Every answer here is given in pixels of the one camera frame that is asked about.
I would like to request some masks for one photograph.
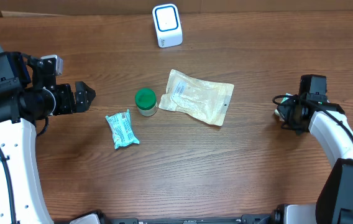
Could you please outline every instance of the white box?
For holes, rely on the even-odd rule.
[[[153,8],[154,26],[158,46],[161,48],[182,44],[182,26],[178,8],[174,4],[164,4]]]

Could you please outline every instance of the wooden tabletop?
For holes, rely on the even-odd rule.
[[[353,11],[183,14],[183,43],[160,49],[151,15],[0,19],[7,51],[58,54],[58,83],[96,90],[86,113],[50,118],[37,165],[53,219],[100,208],[109,217],[269,213],[313,203],[331,171],[310,134],[280,129],[272,97],[325,75],[353,129]],[[187,114],[141,116],[140,88],[158,101],[171,69],[234,84],[221,128]],[[141,144],[114,150],[105,116],[130,109]]]

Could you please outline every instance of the green cap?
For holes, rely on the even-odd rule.
[[[156,94],[151,89],[143,88],[135,95],[135,104],[141,110],[150,110],[156,105]]]

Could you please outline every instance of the blue packet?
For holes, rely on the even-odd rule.
[[[118,149],[121,147],[129,146],[132,143],[139,144],[139,140],[135,137],[132,132],[131,116],[129,109],[127,112],[116,113],[112,116],[106,116],[110,128],[112,130],[112,137],[114,142],[114,148]]]

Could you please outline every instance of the small plastic jar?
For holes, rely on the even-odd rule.
[[[135,95],[138,111],[144,116],[152,116],[157,112],[156,94],[149,88],[143,88]]]

